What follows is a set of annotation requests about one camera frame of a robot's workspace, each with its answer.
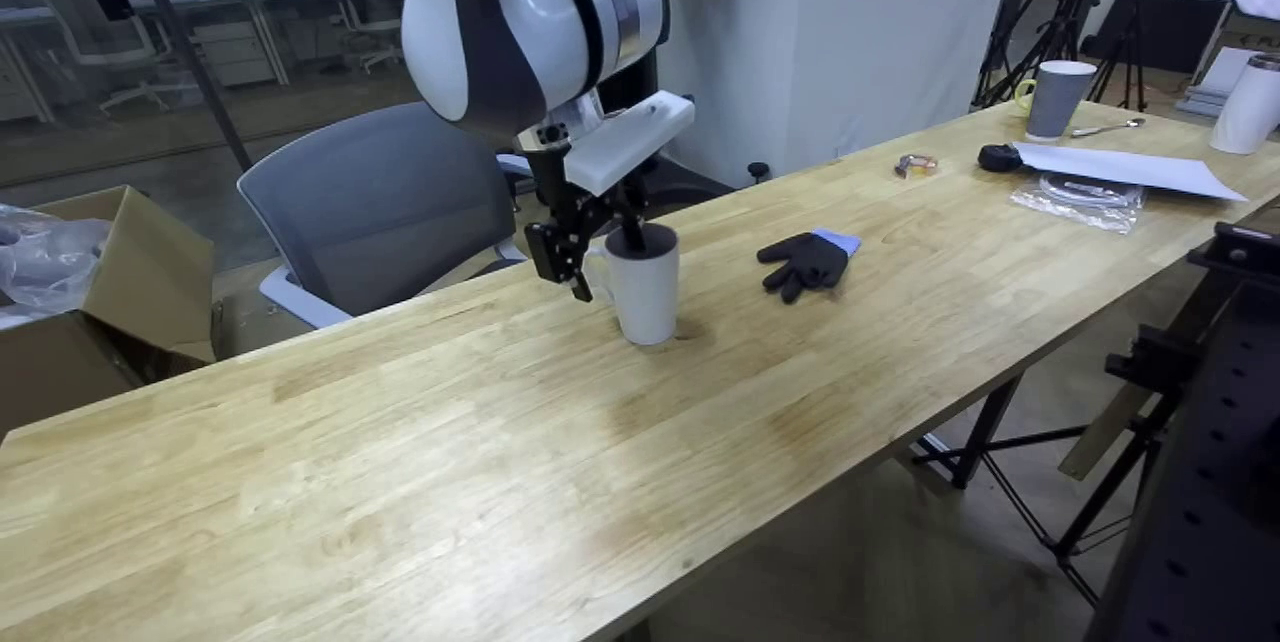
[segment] spoon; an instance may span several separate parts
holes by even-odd
[[[1134,128],[1134,130],[1137,130],[1138,127],[1143,127],[1143,124],[1146,124],[1146,123],[1147,123],[1147,120],[1143,119],[1142,116],[1134,116],[1133,119],[1130,119],[1129,121],[1125,121],[1124,124],[1112,124],[1111,127],[1085,127],[1085,128],[1083,128],[1083,130],[1074,130],[1074,132],[1071,132],[1071,137],[1074,139],[1075,139],[1075,137],[1092,137],[1092,136],[1097,136],[1098,132],[1128,130],[1128,128],[1130,128],[1130,127]]]

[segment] white mug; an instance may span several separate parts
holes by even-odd
[[[604,249],[589,249],[589,258],[604,260],[605,274],[589,272],[588,283],[613,304],[623,338],[658,345],[676,334],[680,238],[662,224],[645,224],[640,233],[645,249],[630,249],[622,229],[609,231]]]

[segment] plastic packaging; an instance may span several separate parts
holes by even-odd
[[[102,219],[68,223],[0,205],[0,292],[22,308],[23,317],[78,308],[110,230]]]
[[[1143,185],[1044,171],[1014,191],[1015,203],[1128,235],[1146,200]]]

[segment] chair backrest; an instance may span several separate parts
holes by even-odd
[[[128,64],[155,58],[151,35],[138,17],[108,19],[97,0],[45,0],[79,64]]]
[[[516,231],[494,151],[426,104],[311,132],[238,187],[300,285],[349,315],[407,301]]]

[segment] desk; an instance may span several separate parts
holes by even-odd
[[[1149,118],[1073,143],[1203,156],[1253,201],[1152,194],[1112,235],[974,168],[1020,128],[1002,105],[669,215],[662,347],[520,265],[10,434],[0,639],[620,630],[1280,194],[1280,145]],[[902,153],[941,169],[901,182]],[[814,226],[864,238],[841,285],[764,295],[755,249]]]
[[[243,4],[248,12],[250,18],[253,22],[253,28],[257,31],[259,37],[262,41],[262,49],[266,51],[266,58],[271,64],[271,72],[275,73],[276,81],[282,84],[289,83],[289,73],[284,68],[284,61],[280,58],[280,50],[275,45],[275,35],[271,33],[270,22],[266,18],[266,13],[262,9],[262,4],[269,0],[170,0],[174,8],[182,9],[196,9],[201,6],[218,6],[223,4]],[[129,0],[136,10],[146,12],[155,9],[155,0]],[[41,95],[40,86],[36,84],[35,78],[27,69],[27,64],[22,58],[18,45],[13,41],[9,35],[9,29],[31,27],[37,24],[50,24],[56,22],[54,12],[46,6],[27,6],[27,8],[4,8],[0,9],[0,59],[13,58],[12,65],[18,69],[19,77],[22,77],[27,96],[31,98],[32,105],[37,109],[37,115],[41,121],[52,121],[54,114],[49,104],[46,104],[44,95]]]

